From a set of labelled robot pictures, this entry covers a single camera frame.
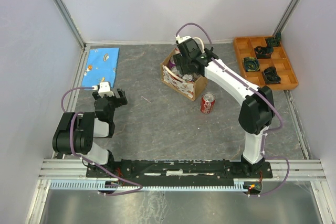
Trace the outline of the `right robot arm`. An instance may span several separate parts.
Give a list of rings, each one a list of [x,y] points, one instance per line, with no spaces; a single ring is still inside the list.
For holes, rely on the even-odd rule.
[[[232,174],[254,177],[265,165],[264,141],[275,115],[272,91],[248,82],[227,67],[212,49],[202,41],[189,36],[177,37],[177,52],[173,56],[178,74],[161,66],[161,79],[169,86],[161,90],[155,83],[151,63],[148,60],[125,68],[122,74],[130,77],[131,101],[125,111],[117,114],[119,124],[129,130],[127,138],[136,150],[148,148],[155,142],[166,141],[159,148],[161,156],[177,150],[178,143],[202,146],[205,141],[219,138],[228,127],[225,125],[231,101],[240,105],[238,121],[245,131],[245,149],[241,160],[230,166]],[[226,91],[229,101],[220,102],[212,93],[203,93],[201,106],[186,103],[201,91],[193,87],[189,93],[182,75],[196,74],[200,79],[219,85]]]

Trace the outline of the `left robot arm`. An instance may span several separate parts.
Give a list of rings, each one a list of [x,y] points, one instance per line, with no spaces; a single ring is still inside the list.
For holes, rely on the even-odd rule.
[[[80,115],[63,113],[53,137],[53,150],[59,154],[77,156],[86,161],[90,169],[98,170],[105,177],[112,176],[116,171],[113,154],[94,143],[93,139],[113,137],[115,110],[128,104],[125,91],[118,89],[117,92],[118,97],[112,91],[107,94],[94,91],[93,112]]]

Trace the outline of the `red cola can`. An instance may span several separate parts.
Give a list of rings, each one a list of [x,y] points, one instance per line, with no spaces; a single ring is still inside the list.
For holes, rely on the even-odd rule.
[[[201,97],[200,111],[204,114],[209,114],[211,113],[214,104],[215,104],[215,96],[212,93],[207,92],[203,94]]]
[[[182,76],[181,73],[179,72],[179,70],[177,69],[176,66],[172,67],[172,68],[170,69],[170,71],[171,71],[174,75],[176,75],[176,76],[178,76],[178,77],[181,77],[181,76]]]

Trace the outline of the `purple fanta can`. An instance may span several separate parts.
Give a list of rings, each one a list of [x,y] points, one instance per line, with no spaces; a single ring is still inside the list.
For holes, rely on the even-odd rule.
[[[182,76],[182,79],[185,82],[193,82],[194,81],[194,76],[192,74],[185,74]]]

